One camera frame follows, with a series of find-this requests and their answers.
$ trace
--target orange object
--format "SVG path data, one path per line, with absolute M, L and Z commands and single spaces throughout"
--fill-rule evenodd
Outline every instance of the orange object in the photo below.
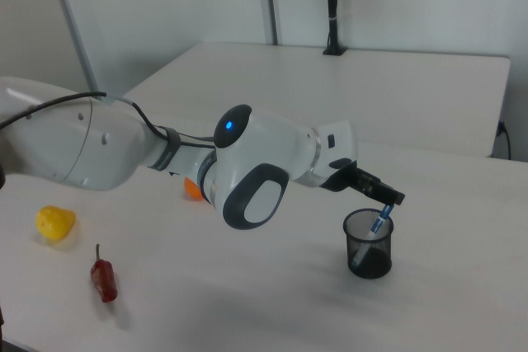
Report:
M 191 196 L 192 199 L 204 199 L 198 186 L 195 185 L 195 183 L 188 177 L 186 177 L 183 181 L 183 185 L 185 187 L 185 191 Z

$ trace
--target table surface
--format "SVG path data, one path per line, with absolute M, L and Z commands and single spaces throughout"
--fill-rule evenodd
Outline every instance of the table surface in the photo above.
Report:
M 497 57 L 202 43 L 127 96 L 179 118 L 217 121 L 248 103 L 298 124 L 346 119 L 362 141 L 488 157 L 509 68 Z
M 185 116 L 152 118 L 212 128 Z M 391 215 L 393 268 L 376 280 L 347 268 L 343 219 L 379 207 L 351 190 L 292 183 L 275 217 L 244 232 L 148 168 L 107 192 L 9 176 L 4 336 L 42 352 L 526 350 L 528 164 L 366 142 L 359 158 L 407 194 Z M 78 214 L 55 245 L 34 226 L 47 204 Z M 96 243 L 120 290 L 107 305 L 89 277 Z

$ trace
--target black cable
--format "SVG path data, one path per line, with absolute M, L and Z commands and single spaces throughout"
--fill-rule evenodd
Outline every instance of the black cable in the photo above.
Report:
M 210 144 L 199 144 L 199 143 L 189 143 L 189 142 L 181 142 L 182 146 L 188 146 L 190 148 L 215 148 L 215 146 L 211 146 Z
M 0 123 L 0 130 L 13 124 L 15 121 L 18 121 L 19 119 L 23 119 L 24 117 L 27 117 L 28 115 L 32 115 L 33 113 L 36 113 L 39 110 L 45 109 L 50 106 L 58 105 L 59 103 L 73 101 L 75 99 L 86 98 L 90 96 L 106 96 L 106 92 L 81 92 L 80 94 L 61 96 L 60 98 L 53 99 L 52 101 L 41 103 L 40 105 L 31 107 L 28 110 L 21 111 L 20 113 L 14 115 L 13 117 L 10 117 L 9 119 L 3 121 L 2 123 Z
M 510 144 L 510 134 L 508 133 L 508 130 L 506 129 L 506 126 L 502 126 L 502 130 L 504 131 L 504 134 L 506 134 L 506 141 L 508 143 L 508 160 L 512 159 L 512 145 Z
M 145 115 L 145 113 L 141 110 L 141 108 L 135 103 L 135 102 L 132 102 L 132 107 L 135 108 L 135 111 L 138 112 L 138 114 L 141 116 L 141 118 L 143 119 L 143 121 L 145 122 L 145 124 L 148 126 L 148 128 L 154 132 L 154 134 L 156 136 L 158 136 L 159 138 L 163 139 L 163 140 L 168 140 L 167 136 L 165 136 L 162 132 L 159 131 L 159 129 L 157 129 L 154 124 L 152 124 L 149 120 L 149 118 Z
M 202 137 L 198 137 L 198 136 L 192 136 L 192 135 L 187 135 L 187 134 L 184 134 L 182 132 L 178 132 L 180 135 L 183 135 L 183 136 L 187 136 L 188 138 L 193 138 L 193 139 L 196 139 L 196 140 L 201 140 L 202 142 L 214 142 L 215 141 L 215 138 L 213 138 L 212 136 L 202 136 Z

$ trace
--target blue marker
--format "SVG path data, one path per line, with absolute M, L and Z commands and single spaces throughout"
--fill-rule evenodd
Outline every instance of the blue marker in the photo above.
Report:
M 379 231 L 381 226 L 384 225 L 385 220 L 387 220 L 387 218 L 389 217 L 390 212 L 393 210 L 393 208 L 394 208 L 394 205 L 385 205 L 385 207 L 383 208 L 383 210 L 379 214 L 378 218 L 376 219 L 376 221 L 372 225 L 372 228 L 370 229 L 369 233 L 366 235 L 365 239 L 367 241 L 373 241 L 373 240 L 376 239 L 376 237 L 377 237 L 376 233 Z M 366 252 L 369 251 L 369 248 L 370 248 L 370 244 L 368 244 L 368 243 L 364 243 L 363 245 L 361 245 L 361 247 L 357 251 L 356 255 L 354 256 L 354 260 L 352 260 L 352 265 L 353 266 L 357 267 L 358 265 L 361 264 L 361 262 L 365 258 Z

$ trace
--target white table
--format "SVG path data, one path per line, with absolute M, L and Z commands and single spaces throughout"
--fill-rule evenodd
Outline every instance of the white table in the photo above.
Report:
M 153 119 L 211 127 L 184 116 Z M 407 194 L 392 213 L 393 268 L 377 280 L 347 268 L 342 220 L 380 207 L 355 191 L 290 184 L 275 217 L 242 232 L 186 199 L 182 178 L 146 168 L 108 192 L 9 177 L 4 336 L 42 352 L 526 350 L 528 164 L 365 142 L 359 155 Z M 34 226 L 46 204 L 78 214 L 56 246 Z M 96 243 L 117 274 L 111 305 L 89 278 Z

